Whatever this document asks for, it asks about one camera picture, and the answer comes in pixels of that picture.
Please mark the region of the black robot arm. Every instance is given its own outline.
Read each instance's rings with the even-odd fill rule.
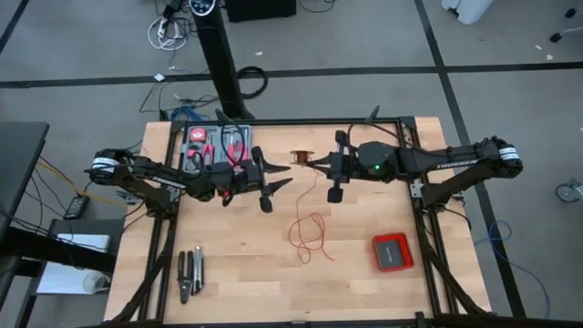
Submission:
[[[490,178],[514,178],[522,171],[522,161],[513,145],[503,139],[485,138],[471,146],[424,150],[417,147],[398,148],[379,141],[355,147],[344,131],[336,131],[338,149],[323,159],[306,163],[317,169],[333,186],[328,190],[329,202],[341,202],[342,183],[350,179],[391,182],[394,179],[413,182],[429,171],[468,167],[442,183],[425,184],[421,188],[424,207],[445,204],[462,190]]]
[[[269,213],[272,211],[269,197],[292,179],[267,183],[264,173],[280,172],[289,167],[267,163],[259,147],[254,147],[251,155],[253,160],[243,160],[239,172],[229,163],[215,163],[200,173],[190,174],[147,157],[134,156],[125,149],[103,149],[96,153],[91,169],[85,172],[96,184],[118,186],[143,199],[148,213],[153,215],[172,211],[172,200],[169,189],[153,187],[146,180],[182,190],[200,201],[212,200],[216,192],[222,197],[223,206],[228,206],[237,194],[259,190],[261,209]]]

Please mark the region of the wooden tabletop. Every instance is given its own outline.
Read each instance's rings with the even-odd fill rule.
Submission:
[[[438,118],[417,118],[418,133],[425,149],[445,147]],[[394,130],[391,124],[386,128]],[[261,126],[253,127],[252,140],[261,146],[270,163],[289,165],[290,150],[311,150],[320,158],[335,149],[334,131],[346,126]],[[169,123],[148,123],[141,155],[163,161],[169,140]],[[381,140],[397,145],[396,139],[375,128],[355,127],[352,143]],[[178,160],[175,156],[173,166]],[[432,172],[430,180],[448,179],[453,171]],[[169,281],[164,323],[257,323],[290,321],[382,320],[413,318],[423,311],[431,317],[424,281],[423,264],[414,227],[407,185],[352,180],[343,185],[340,204],[326,201],[331,182],[316,178],[312,169],[268,175],[269,181],[291,177],[293,181],[271,199],[273,213],[259,207],[259,194],[235,197],[228,208],[220,199],[209,203],[189,197],[180,201],[178,230]],[[325,221],[324,249],[302,264],[290,244],[289,228],[296,221],[296,201],[316,181],[316,186],[299,201],[301,217],[320,213]],[[463,213],[461,204],[447,207]],[[132,222],[143,211],[127,218]],[[439,222],[452,274],[465,291],[486,310],[489,302],[476,251],[465,221],[453,213],[439,214]],[[153,220],[144,218],[124,233],[118,253],[106,319],[114,317],[133,295],[144,277]],[[319,228],[302,222],[306,240],[318,237]],[[374,259],[372,238],[404,232],[414,257],[412,269],[380,272]],[[297,230],[291,240],[297,241]],[[179,302],[177,259],[180,251],[201,245],[205,254],[206,286],[185,305]],[[437,278],[442,308],[446,308],[441,279]],[[159,289],[152,289],[150,317]]]

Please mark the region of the pliers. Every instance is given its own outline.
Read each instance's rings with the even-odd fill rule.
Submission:
[[[186,257],[186,276],[184,275],[184,264]],[[184,251],[179,253],[179,287],[180,287],[180,302],[186,304],[192,292],[192,281],[194,280],[194,253],[189,251],[186,254]]]

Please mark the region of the copper wire spool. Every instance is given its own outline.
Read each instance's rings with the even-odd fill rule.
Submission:
[[[290,154],[293,155],[293,162],[291,164],[305,165],[310,160],[313,151],[308,150],[292,150]]]

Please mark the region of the white label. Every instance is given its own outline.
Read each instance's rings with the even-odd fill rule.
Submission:
[[[455,162],[455,163],[441,164],[441,165],[437,165],[436,169],[457,168],[459,166],[466,166],[466,165],[476,164],[477,161],[478,161],[478,159],[472,159],[472,160],[464,160],[464,161]]]
[[[105,172],[113,173],[116,170],[116,166],[119,165],[119,162],[115,159],[107,159],[107,158],[96,158],[93,159],[93,163],[91,163],[91,169],[99,169]]]
[[[502,160],[509,160],[509,159],[520,159],[520,157],[518,156],[518,154],[514,153],[514,154],[506,154],[506,155],[502,155],[500,156],[500,158]]]
[[[500,153],[500,155],[505,155],[505,154],[510,154],[510,153],[516,153],[517,149],[513,149],[513,148],[499,149],[498,152]]]
[[[183,185],[183,184],[179,184],[177,182],[170,181],[170,180],[166,180],[166,179],[163,179],[163,178],[153,177],[152,179],[154,181],[156,181],[156,182],[163,183],[163,184],[167,184],[167,185],[172,186],[172,187],[176,187],[176,188],[180,188],[180,189],[185,189],[186,188],[186,186]]]

